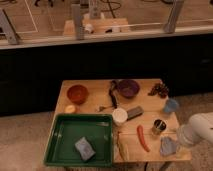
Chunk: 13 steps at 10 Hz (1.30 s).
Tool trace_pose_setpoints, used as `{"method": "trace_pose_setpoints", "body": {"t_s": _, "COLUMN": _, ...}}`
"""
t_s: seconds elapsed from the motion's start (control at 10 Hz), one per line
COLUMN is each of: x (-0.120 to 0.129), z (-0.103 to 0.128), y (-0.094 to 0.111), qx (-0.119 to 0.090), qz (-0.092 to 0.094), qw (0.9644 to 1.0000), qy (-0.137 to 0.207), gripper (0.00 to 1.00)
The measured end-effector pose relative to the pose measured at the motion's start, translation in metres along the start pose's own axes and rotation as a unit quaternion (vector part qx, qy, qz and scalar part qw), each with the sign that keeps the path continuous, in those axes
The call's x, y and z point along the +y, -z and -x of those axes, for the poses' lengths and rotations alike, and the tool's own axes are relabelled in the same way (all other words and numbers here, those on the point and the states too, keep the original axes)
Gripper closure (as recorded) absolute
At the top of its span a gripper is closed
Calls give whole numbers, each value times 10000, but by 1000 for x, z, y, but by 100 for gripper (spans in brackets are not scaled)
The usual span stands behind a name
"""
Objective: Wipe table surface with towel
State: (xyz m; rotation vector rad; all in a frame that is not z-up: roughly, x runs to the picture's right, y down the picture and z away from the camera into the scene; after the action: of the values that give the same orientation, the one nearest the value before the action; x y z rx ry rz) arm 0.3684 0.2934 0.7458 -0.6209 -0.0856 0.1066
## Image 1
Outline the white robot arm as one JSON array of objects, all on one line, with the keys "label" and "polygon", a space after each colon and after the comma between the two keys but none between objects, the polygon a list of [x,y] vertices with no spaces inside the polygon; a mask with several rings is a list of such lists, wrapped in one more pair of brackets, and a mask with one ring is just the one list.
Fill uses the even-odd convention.
[{"label": "white robot arm", "polygon": [[187,148],[203,140],[213,144],[213,112],[192,115],[186,124],[177,129],[176,134],[179,144]]}]

